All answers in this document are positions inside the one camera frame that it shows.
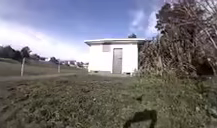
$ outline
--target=green grass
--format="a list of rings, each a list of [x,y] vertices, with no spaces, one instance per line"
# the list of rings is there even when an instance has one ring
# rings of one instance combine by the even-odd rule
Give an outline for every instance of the green grass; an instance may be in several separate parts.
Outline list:
[[[24,75],[45,75],[58,73],[57,65],[28,61]],[[20,76],[21,63],[11,59],[0,58],[0,76]],[[68,66],[61,66],[61,73],[86,72]]]
[[[201,128],[209,119],[191,82],[75,75],[1,84],[0,127],[121,128],[145,109],[157,112],[155,128]]]

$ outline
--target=fence post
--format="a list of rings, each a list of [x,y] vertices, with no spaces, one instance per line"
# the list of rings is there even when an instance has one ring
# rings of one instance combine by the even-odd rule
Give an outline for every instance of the fence post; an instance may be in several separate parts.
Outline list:
[[[24,57],[24,58],[22,59],[21,76],[23,76],[23,74],[24,74],[25,60],[26,60],[26,58]]]
[[[60,60],[58,61],[57,72],[58,72],[58,73],[60,73],[60,72],[61,72]]]

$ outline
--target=gray door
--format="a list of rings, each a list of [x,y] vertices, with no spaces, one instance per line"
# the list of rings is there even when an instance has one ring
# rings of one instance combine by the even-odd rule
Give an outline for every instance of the gray door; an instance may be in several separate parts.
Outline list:
[[[122,48],[113,49],[113,73],[122,73]]]

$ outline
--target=dry grass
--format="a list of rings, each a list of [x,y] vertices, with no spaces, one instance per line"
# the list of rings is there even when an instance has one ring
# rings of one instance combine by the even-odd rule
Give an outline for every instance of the dry grass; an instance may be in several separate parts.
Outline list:
[[[145,109],[157,112],[156,128],[199,128],[208,119],[190,83],[75,75],[1,84],[0,128],[119,128]]]
[[[21,63],[11,59],[0,58],[0,76],[19,76]],[[79,69],[61,66],[61,73],[79,72]],[[58,73],[57,66],[31,61],[25,65],[24,75],[44,75]]]

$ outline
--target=blue sky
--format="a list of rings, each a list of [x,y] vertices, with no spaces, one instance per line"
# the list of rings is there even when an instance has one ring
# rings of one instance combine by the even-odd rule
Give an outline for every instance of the blue sky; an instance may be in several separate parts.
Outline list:
[[[84,40],[157,34],[163,0],[0,0],[0,44],[87,61]]]

